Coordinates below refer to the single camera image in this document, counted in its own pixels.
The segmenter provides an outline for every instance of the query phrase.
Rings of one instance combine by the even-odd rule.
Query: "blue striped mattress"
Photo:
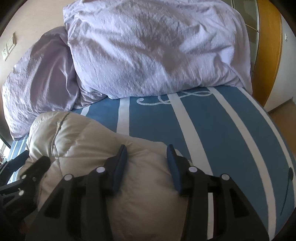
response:
[[[110,130],[173,146],[207,174],[228,173],[247,196],[272,239],[296,205],[295,160],[272,120],[242,88],[105,98],[73,112]],[[9,159],[25,150],[13,142]]]

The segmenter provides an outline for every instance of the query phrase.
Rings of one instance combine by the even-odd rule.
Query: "white stripe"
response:
[[[14,148],[13,148],[13,150],[12,150],[12,153],[11,153],[10,159],[12,159],[13,154],[15,153],[15,148],[16,148],[16,146],[17,146],[17,142],[15,143],[15,146],[14,146]]]
[[[277,130],[277,128],[275,127],[274,123],[272,122],[272,120],[270,119],[270,117],[268,116],[268,114],[265,112],[265,110],[257,103],[257,101],[255,101],[253,99],[253,97],[251,97],[243,88],[238,88],[251,102],[252,104],[257,108],[257,110],[259,110],[260,114],[263,116],[263,118],[266,120],[266,122],[269,124],[271,130],[274,132],[274,135],[276,136],[282,150],[283,153],[285,155],[285,158],[287,160],[287,164],[290,168],[292,168],[293,173],[294,173],[294,178],[292,180],[292,184],[293,184],[293,190],[294,190],[294,206],[296,206],[296,178],[295,178],[295,169],[291,160],[291,156],[288,152],[288,149],[283,141],[283,138],[281,137],[279,131]]]
[[[88,105],[87,107],[84,107],[80,114],[86,116],[87,113],[89,112],[89,107],[90,105]]]
[[[180,97],[177,93],[173,93],[168,94],[168,98],[179,122],[193,164],[197,168],[201,169],[205,174],[213,175],[200,138],[182,101],[180,100]],[[214,207],[213,205],[209,205],[208,208],[207,233],[210,236],[208,236],[207,238],[211,239],[213,238],[214,233]]]
[[[120,99],[116,132],[129,135],[129,97]]]
[[[11,178],[11,179],[12,179],[12,181],[11,181],[12,183],[16,181],[16,179],[17,179],[17,174],[18,174],[18,170],[17,170],[16,172],[13,172],[13,174],[12,174],[12,176],[11,176],[11,177],[12,177],[12,178]]]
[[[26,141],[26,139],[24,138],[23,141],[22,141],[22,144],[20,145],[20,149],[19,149],[19,151],[18,151],[18,153],[17,153],[17,156],[20,154],[20,152],[21,152],[21,150],[22,150],[22,147],[23,147],[25,141]]]
[[[8,157],[7,157],[7,160],[8,160],[8,161],[10,160],[10,158],[11,158],[11,156],[12,156],[12,152],[13,152],[13,151],[11,151],[11,148],[12,148],[12,146],[13,146],[13,148],[15,148],[15,145],[13,146],[13,143],[12,143],[12,145],[11,145],[11,147],[10,147],[10,151],[9,151],[9,154],[8,154]]]
[[[234,109],[231,107],[231,105],[225,100],[222,94],[218,90],[216,90],[213,87],[208,87],[209,91],[216,97],[216,99],[219,101],[219,103],[222,105],[222,107],[226,110],[226,112],[229,114],[230,118],[233,120],[234,124],[238,128],[239,132],[241,133],[242,137],[244,138],[252,156],[253,159],[257,165],[259,175],[262,180],[264,192],[266,195],[266,201],[267,201],[267,210],[268,210],[268,234],[269,238],[273,239],[275,236],[276,231],[276,201],[274,198],[274,190],[272,187],[271,179],[268,173],[268,169],[265,165],[265,162],[263,160],[263,157],[252,138],[250,132],[246,128],[243,121],[240,119],[238,114],[234,111]]]

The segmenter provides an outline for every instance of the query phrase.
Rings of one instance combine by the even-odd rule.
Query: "white screw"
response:
[[[66,181],[69,181],[69,180],[72,179],[72,175],[71,175],[71,174],[67,174],[67,175],[64,176],[64,179],[65,179]]]
[[[195,166],[191,166],[191,167],[188,168],[188,170],[189,170],[190,172],[197,172],[197,167],[195,167]]]
[[[97,172],[97,173],[103,173],[105,170],[106,170],[106,169],[105,169],[104,167],[98,167],[98,168],[96,169],[96,172]]]
[[[230,179],[230,176],[227,175],[227,174],[223,174],[222,176],[222,179],[225,180],[225,181],[228,181]]]

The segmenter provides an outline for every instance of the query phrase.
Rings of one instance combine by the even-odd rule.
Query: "light switch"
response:
[[[8,53],[9,54],[11,53],[11,51],[13,50],[13,48],[15,47],[15,45],[16,45],[15,33],[13,33],[13,35],[11,36],[11,38],[7,42],[7,50],[8,50]]]

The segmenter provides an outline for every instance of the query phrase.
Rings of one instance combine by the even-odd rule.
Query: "floor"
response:
[[[288,101],[269,114],[296,158],[296,104]]]

